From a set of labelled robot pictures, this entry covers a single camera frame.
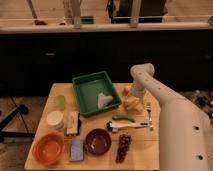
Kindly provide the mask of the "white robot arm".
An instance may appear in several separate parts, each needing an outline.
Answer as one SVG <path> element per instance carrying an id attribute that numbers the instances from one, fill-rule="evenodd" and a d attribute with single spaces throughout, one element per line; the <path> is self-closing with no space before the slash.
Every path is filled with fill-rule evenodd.
<path id="1" fill-rule="evenodd" d="M 134 65 L 131 93 L 148 90 L 159 102 L 160 171 L 208 171 L 205 134 L 210 119 L 190 100 L 156 80 L 151 63 Z"/>

